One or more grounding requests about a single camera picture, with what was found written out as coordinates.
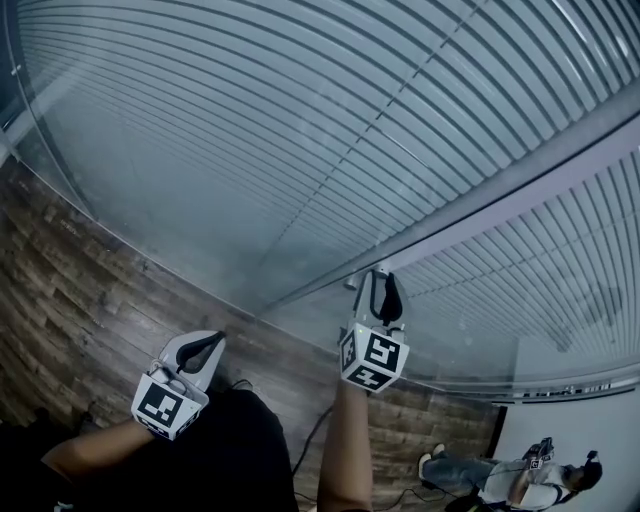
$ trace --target white wall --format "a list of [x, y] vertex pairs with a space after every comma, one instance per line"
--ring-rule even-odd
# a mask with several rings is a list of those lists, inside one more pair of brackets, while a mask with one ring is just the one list
[[598, 450], [604, 474], [598, 485], [561, 507], [562, 512], [635, 512], [640, 491], [640, 392], [559, 404], [511, 406], [496, 458], [522, 457], [553, 437], [555, 462], [584, 464]]

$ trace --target white sneaker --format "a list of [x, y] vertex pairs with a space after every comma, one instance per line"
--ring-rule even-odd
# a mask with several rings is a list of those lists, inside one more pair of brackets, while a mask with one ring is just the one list
[[420, 457], [420, 460], [418, 461], [418, 478], [420, 480], [424, 480], [423, 476], [422, 476], [422, 466], [424, 466], [424, 463], [427, 461], [431, 460], [431, 454], [430, 453], [425, 453], [422, 457]]
[[440, 443], [433, 449], [433, 456], [440, 455], [444, 451], [444, 445]]

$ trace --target black cable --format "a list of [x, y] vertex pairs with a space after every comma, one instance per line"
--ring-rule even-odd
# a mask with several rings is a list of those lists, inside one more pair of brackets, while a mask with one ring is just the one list
[[298, 496], [302, 496], [305, 500], [310, 501], [311, 503], [318, 503], [318, 500], [314, 500], [313, 498], [309, 498], [309, 496], [305, 496], [301, 492], [294, 491], [293, 494], [296, 494]]
[[[434, 501], [441, 501], [444, 499], [444, 497], [446, 496], [447, 492], [444, 491], [443, 489], [440, 489], [441, 491], [443, 491], [443, 494], [440, 498], [436, 498], [434, 500], [426, 500], [424, 499], [422, 496], [420, 496], [414, 489], [411, 488], [406, 488], [404, 491], [402, 491], [402, 493], [400, 494], [400, 496], [398, 496], [398, 499], [395, 501], [395, 503], [393, 505], [391, 505], [390, 507], [387, 508], [376, 508], [374, 509], [374, 512], [385, 512], [386, 510], [391, 510], [393, 507], [397, 507], [398, 504], [400, 503], [400, 501], [402, 500], [402, 498], [404, 497], [404, 495], [407, 492], [412, 492], [413, 494], [415, 494], [416, 498], [418, 498], [419, 500], [424, 501], [425, 503], [433, 503]], [[295, 491], [293, 494], [297, 495], [297, 496], [301, 496], [302, 498], [304, 498], [305, 500], [311, 502], [311, 503], [317, 503], [318, 501], [313, 499], [313, 498], [309, 498], [309, 496], [306, 496], [304, 494], [302, 494], [301, 492], [297, 492]]]
[[236, 389], [236, 386], [238, 384], [242, 384], [243, 382], [246, 382], [247, 384], [249, 384], [249, 386], [251, 386], [253, 388], [253, 384], [247, 380], [247, 379], [240, 379], [239, 381], [237, 381], [233, 386], [231, 386], [231, 389]]
[[393, 505], [391, 505], [390, 507], [387, 507], [387, 508], [374, 508], [373, 510], [374, 510], [374, 512], [385, 512], [385, 510], [391, 510], [392, 508], [397, 507], [400, 504], [400, 502], [402, 501], [402, 498], [404, 498], [404, 495], [407, 492], [412, 492], [413, 494], [415, 494], [416, 498], [418, 498], [421, 501], [424, 501], [425, 503], [433, 503], [434, 501], [442, 501], [447, 494], [450, 494], [447, 491], [445, 491], [444, 489], [439, 489], [439, 490], [442, 491], [442, 496], [440, 496], [439, 498], [436, 498], [434, 500], [425, 500], [416, 491], [414, 491], [411, 488], [407, 488], [407, 489], [405, 489], [404, 491], [402, 491], [400, 493], [400, 496], [398, 496], [398, 499], [396, 500], [396, 502]]
[[329, 416], [329, 413], [332, 410], [333, 410], [333, 406], [329, 407], [326, 411], [324, 411], [322, 413], [322, 416], [318, 418], [318, 421], [316, 421], [316, 424], [313, 426], [311, 433], [309, 434], [309, 436], [307, 437], [307, 440], [304, 443], [304, 448], [302, 449], [302, 454], [300, 454], [298, 463], [295, 465], [295, 467], [293, 468], [293, 471], [291, 472], [292, 477], [296, 476], [298, 469], [300, 469], [300, 464], [302, 464], [302, 461], [304, 460], [305, 455], [307, 455], [307, 450], [309, 450], [309, 445], [311, 444], [311, 440], [313, 439], [313, 436], [316, 435], [316, 432], [320, 428], [320, 425], [322, 425], [322, 422], [326, 419], [327, 416]]

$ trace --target wood grain pattern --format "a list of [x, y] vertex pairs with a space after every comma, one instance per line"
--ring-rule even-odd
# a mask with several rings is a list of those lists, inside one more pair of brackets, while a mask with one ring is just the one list
[[[140, 374], [166, 342], [224, 329], [227, 380], [249, 379], [280, 417], [292, 460], [331, 404], [336, 356], [204, 293], [87, 219], [15, 162], [0, 170], [0, 417], [19, 423], [36, 407], [70, 425], [84, 411], [107, 426], [129, 416]], [[370, 398], [375, 505], [419, 489], [416, 461], [437, 442], [482, 455], [498, 410], [400, 381]], [[326, 424], [311, 443], [296, 489], [315, 497]], [[448, 500], [430, 510], [442, 510]], [[425, 510], [413, 495], [394, 510]], [[301, 498], [301, 510], [310, 504]]]

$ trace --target jeans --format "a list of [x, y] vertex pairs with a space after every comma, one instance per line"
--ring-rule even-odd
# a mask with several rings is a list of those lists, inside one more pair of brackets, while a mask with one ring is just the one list
[[447, 491], [471, 492], [484, 484], [496, 462], [481, 459], [461, 459], [441, 452], [422, 466], [422, 479]]

